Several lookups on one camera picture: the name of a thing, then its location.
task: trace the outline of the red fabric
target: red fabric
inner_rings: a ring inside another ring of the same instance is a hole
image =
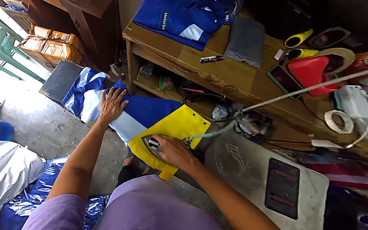
[[[368,190],[368,167],[356,164],[306,162],[307,168],[329,178],[330,184]]]

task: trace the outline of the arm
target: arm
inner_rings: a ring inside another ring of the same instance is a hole
[[[113,93],[112,87],[106,97],[101,95],[100,116],[89,133],[78,144],[60,171],[46,200],[62,194],[74,194],[84,201],[88,198],[93,169],[99,155],[104,133],[109,123],[118,118],[128,101],[120,104],[126,91],[119,96],[120,88]]]
[[[231,227],[237,230],[279,229],[258,207],[208,171],[180,139],[162,138],[159,135],[153,137],[161,144],[163,152],[159,155],[163,160],[194,178],[215,202]]]

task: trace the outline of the scissors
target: scissors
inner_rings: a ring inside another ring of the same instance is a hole
[[[208,63],[208,62],[224,60],[223,58],[220,58],[220,57],[222,57],[222,55],[203,57],[203,58],[200,59],[200,63]]]

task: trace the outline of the black pants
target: black pants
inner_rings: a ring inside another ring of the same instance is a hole
[[[129,181],[131,179],[136,178],[136,174],[134,172],[134,168],[131,165],[125,165],[121,168],[119,175],[117,176],[117,185],[116,187],[118,187],[119,185],[123,184],[126,181]]]

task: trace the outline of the purple shirt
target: purple shirt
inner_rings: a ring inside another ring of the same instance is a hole
[[[29,216],[22,230],[81,230],[86,202],[71,194],[55,196]],[[157,175],[118,186],[95,226],[111,229],[221,229],[204,210],[183,201]]]

